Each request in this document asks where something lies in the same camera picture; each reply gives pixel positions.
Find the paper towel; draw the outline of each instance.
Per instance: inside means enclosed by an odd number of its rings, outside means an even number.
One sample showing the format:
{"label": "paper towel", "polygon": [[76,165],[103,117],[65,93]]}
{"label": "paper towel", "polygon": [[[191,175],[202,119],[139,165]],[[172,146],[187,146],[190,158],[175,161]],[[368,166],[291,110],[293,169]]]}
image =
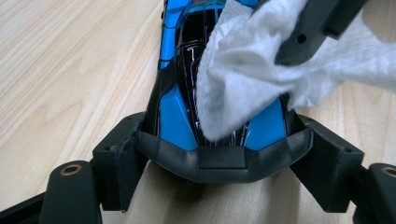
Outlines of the paper towel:
{"label": "paper towel", "polygon": [[271,0],[250,17],[251,8],[227,1],[198,69],[198,116],[207,139],[237,129],[284,92],[291,96],[288,109],[320,105],[345,80],[396,92],[396,44],[379,41],[361,14],[308,62],[275,65],[305,3]]}

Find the toy car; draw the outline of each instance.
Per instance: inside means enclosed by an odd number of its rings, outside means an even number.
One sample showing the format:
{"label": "toy car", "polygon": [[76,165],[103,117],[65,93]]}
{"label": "toy car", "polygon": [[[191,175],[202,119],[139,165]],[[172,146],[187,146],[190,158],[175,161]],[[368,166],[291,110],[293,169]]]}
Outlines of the toy car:
{"label": "toy car", "polygon": [[[264,1],[240,2],[254,8]],[[290,166],[324,211],[345,212],[353,201],[358,206],[356,221],[396,222],[392,210],[382,209],[394,207],[396,195],[389,183],[395,181],[396,167],[374,164],[365,170],[359,149],[314,120],[288,111],[287,94],[229,136],[217,142],[205,139],[196,112],[195,83],[224,3],[165,1],[159,71],[147,112],[123,119],[93,150],[92,161],[56,168],[45,193],[3,211],[0,222],[101,222],[98,204],[104,210],[128,210],[148,160],[202,183],[253,182]],[[324,27],[328,34],[340,35],[363,3],[310,1],[282,44],[278,62],[309,59],[324,39]],[[320,14],[324,23],[312,25],[311,14]],[[296,41],[301,35],[304,43]]]}
{"label": "toy car", "polygon": [[[166,8],[160,70],[140,151],[177,175],[206,183],[256,181],[300,159],[310,149],[309,140],[285,144],[292,133],[280,98],[229,136],[205,139],[196,108],[197,72],[224,1],[168,1]],[[155,147],[146,144],[152,142]]]}

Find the wooden table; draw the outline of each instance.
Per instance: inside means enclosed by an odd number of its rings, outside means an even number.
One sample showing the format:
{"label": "wooden table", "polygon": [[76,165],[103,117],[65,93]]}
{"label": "wooden table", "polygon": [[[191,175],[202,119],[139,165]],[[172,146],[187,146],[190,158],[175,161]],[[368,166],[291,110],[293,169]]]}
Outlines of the wooden table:
{"label": "wooden table", "polygon": [[[1,1],[0,210],[46,189],[52,169],[88,161],[123,117],[144,111],[156,76],[163,1]],[[364,19],[396,41],[396,2]],[[366,152],[396,163],[396,95],[345,83],[299,110]],[[326,214],[293,172],[245,185],[200,185],[150,163],[129,211],[105,223],[350,223]]]}

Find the black plastic bracket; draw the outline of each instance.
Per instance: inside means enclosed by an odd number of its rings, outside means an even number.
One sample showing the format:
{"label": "black plastic bracket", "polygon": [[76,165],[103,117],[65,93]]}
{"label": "black plastic bracket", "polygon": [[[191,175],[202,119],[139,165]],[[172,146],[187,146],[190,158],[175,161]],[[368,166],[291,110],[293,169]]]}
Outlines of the black plastic bracket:
{"label": "black plastic bracket", "polygon": [[299,117],[314,132],[314,144],[290,168],[325,212],[345,213],[349,178],[359,174],[364,153],[315,120]]}
{"label": "black plastic bracket", "polygon": [[134,146],[146,113],[126,117],[93,150],[92,166],[104,179],[102,188],[104,210],[127,211],[148,159]]}
{"label": "black plastic bracket", "polygon": [[282,43],[276,63],[297,65],[311,59],[326,36],[338,39],[366,0],[308,1],[289,39]]}
{"label": "black plastic bracket", "polygon": [[49,176],[40,224],[102,223],[93,170],[87,161],[71,161]]}

